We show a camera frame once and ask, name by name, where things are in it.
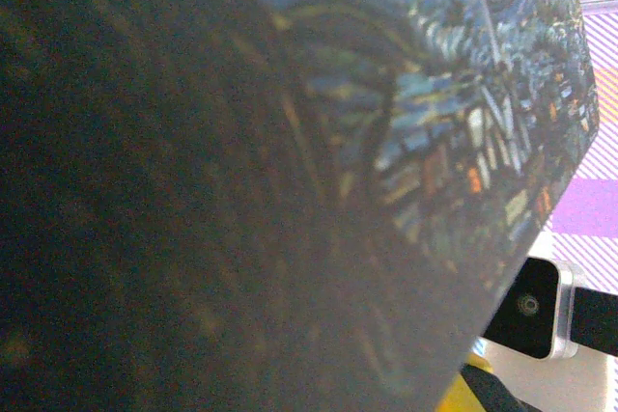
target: yellow object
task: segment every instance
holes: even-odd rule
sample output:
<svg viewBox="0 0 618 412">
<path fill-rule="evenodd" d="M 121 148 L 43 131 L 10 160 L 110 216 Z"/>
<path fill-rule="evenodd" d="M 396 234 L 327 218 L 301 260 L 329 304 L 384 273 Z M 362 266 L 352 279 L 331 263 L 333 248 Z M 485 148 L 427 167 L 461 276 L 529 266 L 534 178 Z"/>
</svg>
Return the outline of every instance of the yellow object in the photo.
<svg viewBox="0 0 618 412">
<path fill-rule="evenodd" d="M 478 367 L 484 371 L 492 373 L 492 366 L 489 362 L 476 354 L 470 354 L 467 363 L 470 366 Z M 486 412 L 485 408 L 474 396 L 472 390 L 467 386 L 460 374 L 457 375 L 451 387 L 447 390 L 442 402 L 435 412 Z"/>
</svg>

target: black strap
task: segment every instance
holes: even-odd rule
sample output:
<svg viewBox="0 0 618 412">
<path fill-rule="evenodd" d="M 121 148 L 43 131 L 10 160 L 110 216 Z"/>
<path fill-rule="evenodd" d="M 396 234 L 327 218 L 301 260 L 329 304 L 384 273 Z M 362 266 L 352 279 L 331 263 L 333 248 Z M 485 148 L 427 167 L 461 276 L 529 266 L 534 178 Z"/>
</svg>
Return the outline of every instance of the black strap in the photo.
<svg viewBox="0 0 618 412">
<path fill-rule="evenodd" d="M 487 412 L 528 412 L 497 376 L 474 366 L 463 367 L 461 374 Z"/>
<path fill-rule="evenodd" d="M 618 295 L 576 288 L 571 340 L 618 356 Z"/>
</svg>

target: purple surface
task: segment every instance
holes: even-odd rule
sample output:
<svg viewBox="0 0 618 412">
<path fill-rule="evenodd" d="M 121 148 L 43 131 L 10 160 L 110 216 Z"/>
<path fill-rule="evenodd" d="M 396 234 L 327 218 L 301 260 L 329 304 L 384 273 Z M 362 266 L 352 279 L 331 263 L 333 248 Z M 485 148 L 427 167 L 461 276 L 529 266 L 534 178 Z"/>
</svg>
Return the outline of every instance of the purple surface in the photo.
<svg viewBox="0 0 618 412">
<path fill-rule="evenodd" d="M 552 230 L 594 236 L 618 236 L 615 220 L 618 182 L 573 179 L 554 214 Z"/>
</svg>

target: camera lens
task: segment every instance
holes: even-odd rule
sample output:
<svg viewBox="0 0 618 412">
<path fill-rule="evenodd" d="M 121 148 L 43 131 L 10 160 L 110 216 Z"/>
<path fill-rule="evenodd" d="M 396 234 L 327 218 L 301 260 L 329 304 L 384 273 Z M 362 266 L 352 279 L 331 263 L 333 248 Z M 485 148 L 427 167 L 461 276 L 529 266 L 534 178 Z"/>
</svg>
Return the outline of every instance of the camera lens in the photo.
<svg viewBox="0 0 618 412">
<path fill-rule="evenodd" d="M 535 316 L 539 313 L 539 300 L 531 294 L 522 295 L 518 298 L 518 310 L 524 316 Z"/>
</svg>

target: van gogh painting print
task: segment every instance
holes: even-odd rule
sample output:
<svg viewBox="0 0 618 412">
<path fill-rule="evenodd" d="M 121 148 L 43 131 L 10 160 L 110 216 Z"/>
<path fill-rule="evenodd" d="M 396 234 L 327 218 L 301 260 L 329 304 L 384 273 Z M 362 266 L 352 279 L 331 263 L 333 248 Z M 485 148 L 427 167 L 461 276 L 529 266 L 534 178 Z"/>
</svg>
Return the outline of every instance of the van gogh painting print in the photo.
<svg viewBox="0 0 618 412">
<path fill-rule="evenodd" d="M 0 44 L 7 205 L 106 243 L 147 410 L 433 410 L 599 126 L 577 0 L 0 0 Z"/>
</svg>

